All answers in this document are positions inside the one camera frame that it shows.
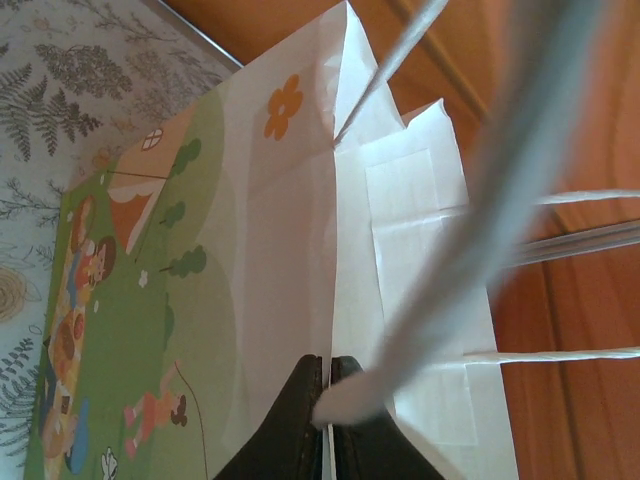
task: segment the cartoon tent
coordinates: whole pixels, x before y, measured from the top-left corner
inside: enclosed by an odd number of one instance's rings
[[[153,130],[120,158],[107,192],[115,236],[130,254],[169,177],[193,115],[191,106]]]

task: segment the white flower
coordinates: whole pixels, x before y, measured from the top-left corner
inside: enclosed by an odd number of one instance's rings
[[[115,480],[118,474],[118,460],[113,455],[111,447],[107,447],[107,451],[102,454],[102,479]]]
[[[147,282],[148,282],[148,277],[149,273],[146,270],[142,270],[140,272],[140,280],[138,280],[138,285],[140,285],[141,288],[146,287]]]

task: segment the black object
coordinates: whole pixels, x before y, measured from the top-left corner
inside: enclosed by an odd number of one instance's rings
[[[331,383],[362,371],[353,357],[331,360]],[[388,412],[353,427],[333,426],[338,480],[444,480]]]
[[[216,480],[320,480],[322,432],[311,425],[322,358],[302,357],[264,421]]]

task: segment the wooden surface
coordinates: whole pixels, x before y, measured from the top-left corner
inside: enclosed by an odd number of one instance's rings
[[[402,22],[388,0],[353,0],[378,59]],[[417,6],[420,0],[397,0]],[[246,63],[336,0],[170,0],[176,10]],[[593,51],[572,170],[559,190],[640,189],[640,2],[610,0]],[[430,31],[486,105],[507,57],[508,0],[450,0]],[[401,113],[445,98],[465,162],[481,120],[433,55],[417,48],[391,80]],[[563,206],[534,236],[640,218],[640,202]],[[493,302],[501,351],[640,344],[640,246],[521,269]],[[505,366],[504,383],[520,478],[640,478],[640,361]]]

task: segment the patterned fabric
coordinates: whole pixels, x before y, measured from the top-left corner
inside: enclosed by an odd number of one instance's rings
[[[212,54],[138,2],[0,0],[0,478],[21,477],[60,196],[226,79]]]

